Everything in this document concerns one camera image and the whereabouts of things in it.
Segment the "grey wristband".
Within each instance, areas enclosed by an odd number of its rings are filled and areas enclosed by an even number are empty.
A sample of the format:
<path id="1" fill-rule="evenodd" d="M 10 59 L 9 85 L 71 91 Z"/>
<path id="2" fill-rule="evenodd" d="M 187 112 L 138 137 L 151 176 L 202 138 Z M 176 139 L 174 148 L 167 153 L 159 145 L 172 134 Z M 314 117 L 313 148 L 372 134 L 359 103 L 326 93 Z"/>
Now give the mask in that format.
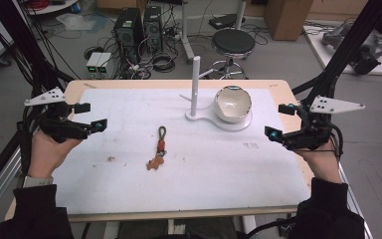
<path id="1" fill-rule="evenodd" d="M 53 177 L 35 178 L 31 176 L 26 176 L 24 178 L 23 187 L 29 188 L 29 187 L 47 186 L 47 185 L 51 185 L 53 181 L 54 181 Z"/>

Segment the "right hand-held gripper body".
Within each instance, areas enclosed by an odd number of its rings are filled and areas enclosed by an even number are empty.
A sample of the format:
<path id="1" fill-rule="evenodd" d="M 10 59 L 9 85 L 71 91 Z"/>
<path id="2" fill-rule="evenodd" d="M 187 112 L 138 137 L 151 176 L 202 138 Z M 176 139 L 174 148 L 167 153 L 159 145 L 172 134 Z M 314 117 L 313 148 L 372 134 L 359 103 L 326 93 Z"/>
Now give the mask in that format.
<path id="1" fill-rule="evenodd" d="M 288 150 L 317 149 L 328 142 L 333 124 L 330 116 L 365 109 L 364 104 L 317 96 L 310 106 L 295 106 L 301 119 L 300 130 L 283 134 L 282 145 Z"/>

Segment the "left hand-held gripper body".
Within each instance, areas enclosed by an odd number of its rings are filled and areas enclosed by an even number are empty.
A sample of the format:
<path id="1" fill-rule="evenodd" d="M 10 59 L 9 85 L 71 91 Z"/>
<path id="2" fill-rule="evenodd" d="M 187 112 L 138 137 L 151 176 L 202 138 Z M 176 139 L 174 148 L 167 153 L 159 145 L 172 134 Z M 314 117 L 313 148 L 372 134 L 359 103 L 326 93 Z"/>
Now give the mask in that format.
<path id="1" fill-rule="evenodd" d="M 74 105 L 66 102 L 66 96 L 58 87 L 26 100 L 24 106 L 47 106 L 39 117 L 39 126 L 43 133 L 58 143 L 67 138 L 86 139 L 90 135 L 88 124 L 69 120 L 69 116 L 74 114 Z"/>

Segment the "grey machine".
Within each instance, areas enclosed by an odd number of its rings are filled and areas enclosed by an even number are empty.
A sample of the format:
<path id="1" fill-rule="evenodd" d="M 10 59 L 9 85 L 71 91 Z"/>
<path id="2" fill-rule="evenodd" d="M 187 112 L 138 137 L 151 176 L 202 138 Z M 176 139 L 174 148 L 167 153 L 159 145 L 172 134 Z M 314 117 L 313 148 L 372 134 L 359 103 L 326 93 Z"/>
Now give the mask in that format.
<path id="1" fill-rule="evenodd" d="M 349 30 L 352 23 L 344 22 L 332 31 L 325 32 L 321 39 L 323 46 L 331 46 L 336 50 Z M 382 56 L 382 40 L 375 34 L 370 33 L 364 43 L 358 48 L 355 56 L 350 60 L 349 65 L 358 75 L 367 75 L 375 67 L 380 65 L 378 58 Z"/>

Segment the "white stand with pole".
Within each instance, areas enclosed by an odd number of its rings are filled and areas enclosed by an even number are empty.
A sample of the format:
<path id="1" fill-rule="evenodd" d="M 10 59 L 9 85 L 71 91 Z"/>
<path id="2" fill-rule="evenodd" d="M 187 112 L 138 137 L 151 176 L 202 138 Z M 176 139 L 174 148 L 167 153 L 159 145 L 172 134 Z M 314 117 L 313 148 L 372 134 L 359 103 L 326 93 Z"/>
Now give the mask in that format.
<path id="1" fill-rule="evenodd" d="M 199 81 L 202 77 L 207 76 L 210 73 L 210 70 L 201 73 L 200 72 L 200 57 L 195 56 L 192 62 L 192 85 L 191 85 L 191 97 L 187 99 L 190 103 L 190 109 L 185 113 L 185 116 L 190 121 L 204 120 L 213 124 L 215 127 L 228 132 L 238 132 L 248 128 L 251 125 L 253 119 L 252 109 L 249 115 L 241 122 L 238 123 L 229 123 L 225 122 L 222 119 L 218 118 L 215 114 L 214 109 L 214 98 L 209 107 L 205 109 L 198 109 L 198 90 L 199 90 Z"/>

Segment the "white eggshell-shaped bowl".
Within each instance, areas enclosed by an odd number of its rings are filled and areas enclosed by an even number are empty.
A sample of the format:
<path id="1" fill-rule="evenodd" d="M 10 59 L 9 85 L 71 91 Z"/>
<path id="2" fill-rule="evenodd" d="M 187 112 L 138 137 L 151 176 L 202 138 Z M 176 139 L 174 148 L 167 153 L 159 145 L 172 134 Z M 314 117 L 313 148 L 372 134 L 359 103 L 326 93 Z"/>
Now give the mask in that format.
<path id="1" fill-rule="evenodd" d="M 247 91 L 238 86 L 226 86 L 214 98 L 215 114 L 229 123 L 243 121 L 250 113 L 252 99 Z"/>

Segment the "black frame strut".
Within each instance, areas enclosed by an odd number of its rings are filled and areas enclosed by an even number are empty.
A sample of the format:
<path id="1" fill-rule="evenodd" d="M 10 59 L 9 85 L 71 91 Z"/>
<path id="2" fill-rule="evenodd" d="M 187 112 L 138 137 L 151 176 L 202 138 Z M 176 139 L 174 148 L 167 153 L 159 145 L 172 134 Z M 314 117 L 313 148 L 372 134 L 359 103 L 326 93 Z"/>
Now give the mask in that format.
<path id="1" fill-rule="evenodd" d="M 9 46 L 1 33 L 0 43 L 17 62 L 20 72 L 32 87 L 33 96 L 55 87 L 64 90 L 63 83 L 74 80 L 48 61 L 13 0 L 0 0 L 0 22 L 14 41 L 14 47 Z"/>
<path id="2" fill-rule="evenodd" d="M 296 96 L 310 89 L 303 100 L 309 105 L 317 96 L 333 98 L 338 78 L 381 19 L 382 0 L 368 0 L 325 69 L 317 77 L 292 89 L 292 93 Z"/>

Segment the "brown leather keychain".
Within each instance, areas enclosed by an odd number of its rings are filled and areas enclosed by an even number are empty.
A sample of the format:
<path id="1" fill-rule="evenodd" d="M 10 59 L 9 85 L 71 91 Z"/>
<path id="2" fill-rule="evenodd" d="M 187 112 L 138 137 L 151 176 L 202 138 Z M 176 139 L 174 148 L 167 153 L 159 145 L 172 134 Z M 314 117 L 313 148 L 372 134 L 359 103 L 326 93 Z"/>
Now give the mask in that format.
<path id="1" fill-rule="evenodd" d="M 166 127 L 160 126 L 158 128 L 158 142 L 156 146 L 156 153 L 153 158 L 147 161 L 146 169 L 156 170 L 160 165 L 164 163 L 164 155 L 166 154 L 165 150 L 165 136 L 166 136 Z"/>

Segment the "clear plastic sheet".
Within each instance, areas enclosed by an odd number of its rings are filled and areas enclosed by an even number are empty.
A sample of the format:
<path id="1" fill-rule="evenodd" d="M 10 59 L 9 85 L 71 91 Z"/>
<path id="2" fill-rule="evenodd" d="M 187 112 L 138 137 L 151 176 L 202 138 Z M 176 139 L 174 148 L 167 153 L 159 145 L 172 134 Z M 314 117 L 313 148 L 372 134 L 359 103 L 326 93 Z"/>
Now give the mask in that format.
<path id="1" fill-rule="evenodd" d="M 56 20 L 64 25 L 67 31 L 98 31 L 107 22 L 106 18 L 99 14 L 87 14 L 86 16 L 66 13 L 56 17 Z"/>

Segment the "round white table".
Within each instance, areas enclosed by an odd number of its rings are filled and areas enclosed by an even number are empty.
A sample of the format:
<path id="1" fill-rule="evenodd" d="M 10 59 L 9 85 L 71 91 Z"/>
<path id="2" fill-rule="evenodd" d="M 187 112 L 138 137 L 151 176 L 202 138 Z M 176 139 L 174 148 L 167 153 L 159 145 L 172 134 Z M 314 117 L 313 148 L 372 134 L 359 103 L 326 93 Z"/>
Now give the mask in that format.
<path id="1" fill-rule="evenodd" d="M 32 15 L 42 15 L 72 8 L 79 2 L 80 0 L 29 0 L 26 9 Z"/>

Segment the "white table leg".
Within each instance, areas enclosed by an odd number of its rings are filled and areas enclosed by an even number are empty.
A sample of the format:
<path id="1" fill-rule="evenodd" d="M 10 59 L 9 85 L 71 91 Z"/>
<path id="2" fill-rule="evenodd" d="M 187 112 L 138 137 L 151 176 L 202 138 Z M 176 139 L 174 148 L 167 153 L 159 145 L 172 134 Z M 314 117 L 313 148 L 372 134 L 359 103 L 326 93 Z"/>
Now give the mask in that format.
<path id="1" fill-rule="evenodd" d="M 236 16 L 236 21 L 235 21 L 235 27 L 234 27 L 236 30 L 241 29 L 242 22 L 244 19 L 246 3 L 247 3 L 247 0 L 239 0 L 238 9 L 237 9 L 237 16 Z"/>
<path id="2" fill-rule="evenodd" d="M 182 29 L 180 33 L 180 40 L 186 55 L 187 63 L 191 64 L 195 57 L 194 52 L 192 50 L 190 41 L 188 39 L 188 0 L 181 0 L 182 9 L 181 9 L 181 24 Z"/>

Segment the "person's legs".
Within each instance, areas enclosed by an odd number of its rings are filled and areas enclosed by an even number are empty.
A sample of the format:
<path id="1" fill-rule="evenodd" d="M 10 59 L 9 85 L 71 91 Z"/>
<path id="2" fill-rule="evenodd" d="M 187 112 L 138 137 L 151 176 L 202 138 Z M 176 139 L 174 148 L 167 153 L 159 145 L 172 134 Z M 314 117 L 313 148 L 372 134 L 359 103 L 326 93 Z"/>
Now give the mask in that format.
<path id="1" fill-rule="evenodd" d="M 118 239 L 238 239 L 230 217 L 124 221 Z"/>

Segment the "person's right hand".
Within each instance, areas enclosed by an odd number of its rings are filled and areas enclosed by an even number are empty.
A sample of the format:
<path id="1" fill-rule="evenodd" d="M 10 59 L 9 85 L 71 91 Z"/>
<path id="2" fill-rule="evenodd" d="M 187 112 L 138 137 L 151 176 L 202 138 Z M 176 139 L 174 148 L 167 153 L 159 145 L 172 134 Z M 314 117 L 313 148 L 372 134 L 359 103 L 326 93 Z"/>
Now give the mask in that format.
<path id="1" fill-rule="evenodd" d="M 316 178 L 332 183 L 342 182 L 338 171 L 339 166 L 335 155 L 335 147 L 331 140 L 316 150 L 299 149 L 295 153 L 307 162 Z"/>

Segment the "black round stool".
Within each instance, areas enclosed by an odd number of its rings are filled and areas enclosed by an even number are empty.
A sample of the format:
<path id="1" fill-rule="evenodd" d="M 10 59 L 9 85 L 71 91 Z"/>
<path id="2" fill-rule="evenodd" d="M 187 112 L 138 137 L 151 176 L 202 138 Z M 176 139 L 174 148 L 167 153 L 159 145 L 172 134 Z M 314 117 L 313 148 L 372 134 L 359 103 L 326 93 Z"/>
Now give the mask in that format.
<path id="1" fill-rule="evenodd" d="M 246 60 L 254 51 L 255 45 L 254 38 L 242 30 L 224 29 L 216 32 L 211 46 L 216 53 L 225 57 L 225 60 L 216 61 L 209 67 L 207 79 L 246 79 L 244 68 L 236 60 Z"/>

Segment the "cardboard box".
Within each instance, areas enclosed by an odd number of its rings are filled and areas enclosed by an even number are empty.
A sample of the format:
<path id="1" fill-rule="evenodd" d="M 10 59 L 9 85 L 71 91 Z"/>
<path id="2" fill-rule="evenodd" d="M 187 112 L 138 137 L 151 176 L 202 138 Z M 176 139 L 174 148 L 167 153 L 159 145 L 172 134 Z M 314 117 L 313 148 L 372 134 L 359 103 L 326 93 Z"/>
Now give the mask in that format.
<path id="1" fill-rule="evenodd" d="M 269 0 L 264 20 L 276 41 L 296 41 L 314 0 Z"/>

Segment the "black computer tower green sticker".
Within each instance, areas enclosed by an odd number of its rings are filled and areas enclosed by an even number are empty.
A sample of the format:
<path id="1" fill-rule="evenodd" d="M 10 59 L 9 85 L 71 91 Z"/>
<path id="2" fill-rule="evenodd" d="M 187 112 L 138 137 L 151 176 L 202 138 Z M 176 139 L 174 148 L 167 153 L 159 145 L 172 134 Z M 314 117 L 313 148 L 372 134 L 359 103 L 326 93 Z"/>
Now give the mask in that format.
<path id="1" fill-rule="evenodd" d="M 116 43 L 130 63 L 141 61 L 144 32 L 139 8 L 123 8 L 113 27 Z"/>

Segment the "white power supply box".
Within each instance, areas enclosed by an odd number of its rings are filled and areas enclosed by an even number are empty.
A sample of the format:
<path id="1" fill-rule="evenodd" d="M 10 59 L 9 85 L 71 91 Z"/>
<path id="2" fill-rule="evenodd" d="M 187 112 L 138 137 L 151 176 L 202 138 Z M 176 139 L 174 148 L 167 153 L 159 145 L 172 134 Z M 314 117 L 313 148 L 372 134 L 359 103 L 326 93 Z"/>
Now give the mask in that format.
<path id="1" fill-rule="evenodd" d="M 96 68 L 100 74 L 107 74 L 111 68 L 111 53 L 101 53 Z"/>
<path id="2" fill-rule="evenodd" d="M 101 53 L 94 52 L 91 54 L 88 62 L 87 62 L 87 69 L 91 74 L 94 74 L 97 72 L 97 64 L 100 59 Z"/>

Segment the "person's left hand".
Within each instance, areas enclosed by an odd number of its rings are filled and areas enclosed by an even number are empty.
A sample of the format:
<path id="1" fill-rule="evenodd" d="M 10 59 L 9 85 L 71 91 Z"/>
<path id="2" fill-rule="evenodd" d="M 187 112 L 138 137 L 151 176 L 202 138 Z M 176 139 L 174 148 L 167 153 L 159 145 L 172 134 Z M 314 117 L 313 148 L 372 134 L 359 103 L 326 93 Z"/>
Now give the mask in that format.
<path id="1" fill-rule="evenodd" d="M 80 140 L 72 138 L 58 143 L 38 130 L 32 138 L 31 162 L 27 175 L 34 178 L 51 177 L 70 151 L 80 143 Z"/>

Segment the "flat black device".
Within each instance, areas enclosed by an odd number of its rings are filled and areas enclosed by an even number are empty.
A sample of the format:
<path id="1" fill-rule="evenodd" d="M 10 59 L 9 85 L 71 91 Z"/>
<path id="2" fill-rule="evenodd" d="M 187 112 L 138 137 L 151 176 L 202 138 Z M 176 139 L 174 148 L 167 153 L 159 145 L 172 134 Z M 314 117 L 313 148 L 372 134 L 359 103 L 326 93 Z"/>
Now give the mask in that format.
<path id="1" fill-rule="evenodd" d="M 234 28 L 237 21 L 236 14 L 227 14 L 221 17 L 214 17 L 209 20 L 209 25 L 216 30 Z"/>

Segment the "white table mat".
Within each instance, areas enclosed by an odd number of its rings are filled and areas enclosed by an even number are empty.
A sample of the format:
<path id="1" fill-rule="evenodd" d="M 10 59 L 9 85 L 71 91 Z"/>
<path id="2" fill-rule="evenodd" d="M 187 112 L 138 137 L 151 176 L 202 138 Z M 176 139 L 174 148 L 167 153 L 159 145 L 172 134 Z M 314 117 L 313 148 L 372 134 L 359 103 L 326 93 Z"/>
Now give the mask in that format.
<path id="1" fill-rule="evenodd" d="M 71 214 L 179 212 L 294 206 L 309 190 L 294 154 L 271 142 L 282 127 L 268 90 L 251 89 L 253 119 L 239 132 L 190 121 L 186 89 L 92 89 L 81 100 L 107 128 L 74 148 L 55 171 L 57 203 Z M 166 127 L 164 163 L 154 157 Z"/>

